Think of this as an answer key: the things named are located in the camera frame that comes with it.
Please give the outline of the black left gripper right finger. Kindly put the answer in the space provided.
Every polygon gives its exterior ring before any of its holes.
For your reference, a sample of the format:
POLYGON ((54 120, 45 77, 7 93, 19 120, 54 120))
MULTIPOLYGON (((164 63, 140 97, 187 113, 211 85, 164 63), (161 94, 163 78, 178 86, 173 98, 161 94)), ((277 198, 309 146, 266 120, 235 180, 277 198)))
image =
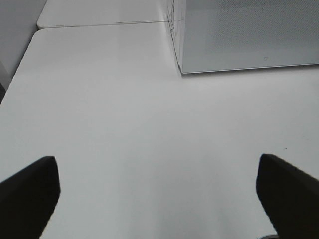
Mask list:
POLYGON ((319 237, 317 179, 273 154, 262 154, 256 192, 279 238, 319 237))

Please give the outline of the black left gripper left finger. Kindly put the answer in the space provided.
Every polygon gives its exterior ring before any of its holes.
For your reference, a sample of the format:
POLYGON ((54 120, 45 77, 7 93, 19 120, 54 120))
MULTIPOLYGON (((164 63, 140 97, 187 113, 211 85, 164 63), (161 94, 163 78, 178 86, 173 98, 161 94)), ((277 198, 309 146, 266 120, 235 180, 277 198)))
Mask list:
POLYGON ((55 157, 43 157, 0 183, 0 237, 41 237, 60 197, 55 157))

